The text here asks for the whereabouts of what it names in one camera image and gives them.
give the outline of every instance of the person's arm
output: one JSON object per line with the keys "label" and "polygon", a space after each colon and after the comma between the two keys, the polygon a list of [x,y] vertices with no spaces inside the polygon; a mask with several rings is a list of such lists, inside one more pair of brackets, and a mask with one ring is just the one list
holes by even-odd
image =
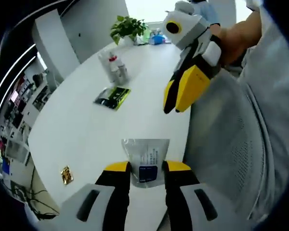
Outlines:
{"label": "person's arm", "polygon": [[260,13],[254,11],[246,21],[235,24],[229,29],[212,31],[221,39],[222,64],[235,61],[247,48],[257,45],[262,36]]}
{"label": "person's arm", "polygon": [[246,21],[239,22],[230,28],[228,30],[228,34],[233,34],[234,36],[238,34],[240,36],[242,46],[247,49],[257,45],[262,35],[261,29],[262,24],[260,13],[254,11],[250,14]]}

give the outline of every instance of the blue label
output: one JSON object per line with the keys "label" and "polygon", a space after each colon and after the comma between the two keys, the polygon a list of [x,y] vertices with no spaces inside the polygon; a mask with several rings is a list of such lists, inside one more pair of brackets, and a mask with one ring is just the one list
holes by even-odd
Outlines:
{"label": "blue label", "polygon": [[158,176],[157,166],[140,166],[139,167],[139,182],[146,183],[156,180]]}

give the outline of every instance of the white table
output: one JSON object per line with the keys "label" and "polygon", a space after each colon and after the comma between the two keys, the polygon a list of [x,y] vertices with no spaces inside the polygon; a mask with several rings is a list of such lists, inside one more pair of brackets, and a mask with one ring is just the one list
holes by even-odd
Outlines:
{"label": "white table", "polygon": [[[170,139],[167,159],[182,161],[190,109],[166,115],[164,89],[179,61],[173,45],[122,48],[119,52],[132,80],[130,95],[118,111],[93,104],[110,85],[94,54],[52,94],[29,135],[33,161],[46,189],[62,202],[87,183],[95,183],[103,169],[127,160],[122,138]],[[60,171],[69,165],[74,181],[65,186]],[[125,230],[156,230],[165,214],[164,185],[131,186]]]}

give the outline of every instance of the white wall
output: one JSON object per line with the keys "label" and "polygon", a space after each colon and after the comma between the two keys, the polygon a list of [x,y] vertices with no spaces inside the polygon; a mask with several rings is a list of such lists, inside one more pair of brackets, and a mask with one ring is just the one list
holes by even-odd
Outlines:
{"label": "white wall", "polygon": [[80,65],[57,10],[35,20],[32,37],[46,66],[56,78],[67,78]]}
{"label": "white wall", "polygon": [[235,0],[209,0],[215,8],[222,27],[231,27],[236,23]]}
{"label": "white wall", "polygon": [[38,75],[44,71],[44,68],[39,63],[38,59],[35,61],[25,70],[25,76],[29,80],[30,83],[34,83],[33,76]]}
{"label": "white wall", "polygon": [[110,28],[117,15],[128,15],[125,0],[80,0],[61,18],[81,63],[112,42]]}

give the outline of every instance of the black cable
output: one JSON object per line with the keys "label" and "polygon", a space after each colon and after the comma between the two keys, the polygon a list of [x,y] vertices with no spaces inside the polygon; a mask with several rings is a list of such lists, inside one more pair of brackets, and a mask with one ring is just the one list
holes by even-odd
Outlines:
{"label": "black cable", "polygon": [[31,189],[32,189],[32,184],[33,184],[33,176],[34,176],[34,172],[35,172],[35,166],[33,167],[32,177],[31,177],[31,182],[30,182],[30,188],[31,188]]}
{"label": "black cable", "polygon": [[[2,184],[4,185],[4,187],[5,187],[7,190],[9,190],[9,191],[12,193],[12,195],[14,195],[13,191],[12,191],[4,182],[2,182]],[[33,195],[36,195],[36,194],[41,193],[41,192],[43,192],[43,191],[47,191],[47,190],[41,190],[41,191],[39,191],[39,192],[37,192],[37,193],[33,193]],[[39,201],[39,200],[37,200],[37,199],[28,198],[27,194],[24,194],[24,195],[25,195],[26,202],[27,202],[28,205],[29,205],[29,208],[31,209],[31,211],[35,214],[35,216],[36,216],[39,220],[41,220],[41,219],[53,219],[53,218],[56,217],[57,215],[54,214],[54,213],[40,213],[39,211],[37,211],[37,210],[32,206],[32,204],[30,203],[30,201],[37,201],[37,202],[45,205],[46,207],[52,209],[52,210],[55,211],[57,214],[59,214],[59,212],[58,212],[57,210],[53,209],[53,208],[50,207],[49,205],[47,205],[47,204],[45,204],[45,203],[43,203],[43,202],[41,202],[41,201]]]}
{"label": "black cable", "polygon": [[41,193],[41,192],[47,192],[47,190],[41,190],[41,191],[38,191],[38,192],[29,192],[29,191],[27,191],[27,193],[29,193],[29,194],[31,194],[31,195],[37,195],[37,194],[39,194],[39,193]]}
{"label": "black cable", "polygon": [[30,199],[30,201],[36,201],[36,202],[39,202],[39,203],[41,203],[42,205],[45,205],[46,207],[52,209],[54,212],[56,212],[57,214],[59,214],[59,212],[58,212],[57,210],[55,210],[54,208],[50,207],[49,205],[45,204],[45,203],[42,202],[42,201],[39,201],[39,200],[34,199],[34,198],[33,198],[33,199]]}

